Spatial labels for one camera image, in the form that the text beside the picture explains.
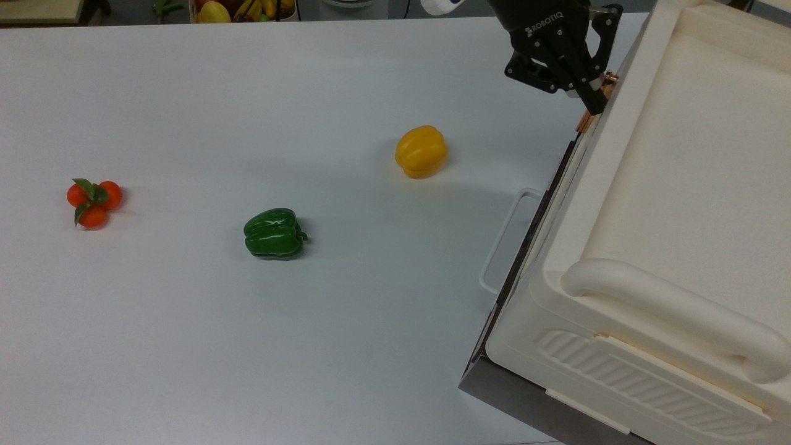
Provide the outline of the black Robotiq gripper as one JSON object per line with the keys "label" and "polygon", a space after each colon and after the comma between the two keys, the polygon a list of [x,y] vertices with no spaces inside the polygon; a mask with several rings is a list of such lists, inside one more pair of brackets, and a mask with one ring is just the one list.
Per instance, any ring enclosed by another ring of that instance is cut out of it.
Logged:
{"label": "black Robotiq gripper", "polygon": [[590,1],[489,1],[489,5],[510,36],[507,78],[550,94],[568,92],[568,82],[561,82],[543,64],[546,60],[533,53],[537,40],[554,49],[554,40],[563,37],[571,44],[565,60],[573,90],[591,115],[604,112],[604,71],[624,13],[621,5],[593,7]]}

